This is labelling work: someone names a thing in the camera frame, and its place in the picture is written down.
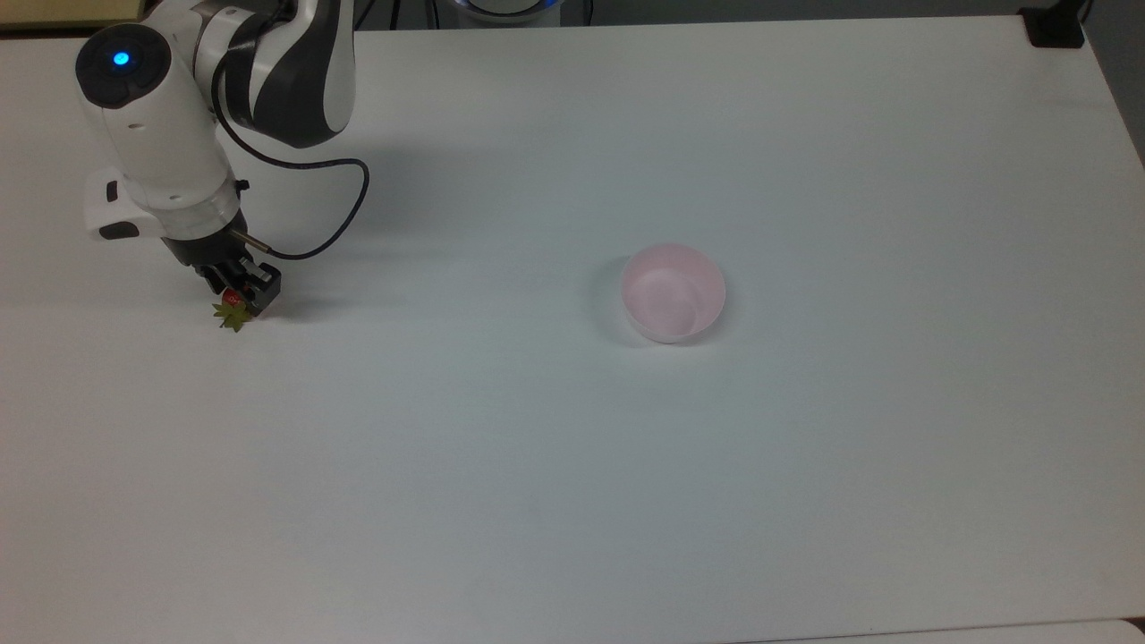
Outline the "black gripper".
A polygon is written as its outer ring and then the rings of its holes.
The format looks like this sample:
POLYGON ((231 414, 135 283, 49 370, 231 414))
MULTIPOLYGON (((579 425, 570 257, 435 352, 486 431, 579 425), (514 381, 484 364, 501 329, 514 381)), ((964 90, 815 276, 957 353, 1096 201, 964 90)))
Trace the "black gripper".
POLYGON ((247 231, 247 221, 240 209, 224 228, 197 238, 161 237, 175 259, 187 267, 197 267, 198 275, 208 282, 212 293, 239 293, 246 311, 256 319, 281 293, 282 274, 266 262, 255 262, 245 243, 232 231, 247 231))

